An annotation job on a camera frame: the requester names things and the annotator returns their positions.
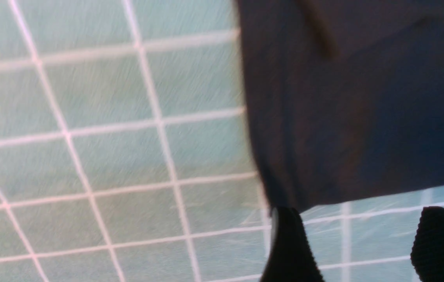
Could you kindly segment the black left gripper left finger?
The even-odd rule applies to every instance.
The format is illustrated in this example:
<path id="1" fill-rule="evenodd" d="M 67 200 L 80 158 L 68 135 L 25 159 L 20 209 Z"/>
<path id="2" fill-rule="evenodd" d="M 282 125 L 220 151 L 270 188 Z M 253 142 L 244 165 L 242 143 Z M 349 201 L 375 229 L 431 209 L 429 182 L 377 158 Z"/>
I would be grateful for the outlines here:
<path id="1" fill-rule="evenodd" d="M 262 282 L 323 282 L 302 218 L 294 208 L 273 207 L 270 255 Z"/>

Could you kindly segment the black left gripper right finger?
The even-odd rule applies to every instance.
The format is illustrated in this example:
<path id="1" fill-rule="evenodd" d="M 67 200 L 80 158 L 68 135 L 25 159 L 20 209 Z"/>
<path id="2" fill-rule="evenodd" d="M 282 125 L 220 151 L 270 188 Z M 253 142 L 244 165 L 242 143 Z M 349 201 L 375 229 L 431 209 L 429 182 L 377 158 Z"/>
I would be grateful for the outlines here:
<path id="1" fill-rule="evenodd" d="M 444 282 L 444 208 L 424 207 L 411 251 L 422 282 Z"/>

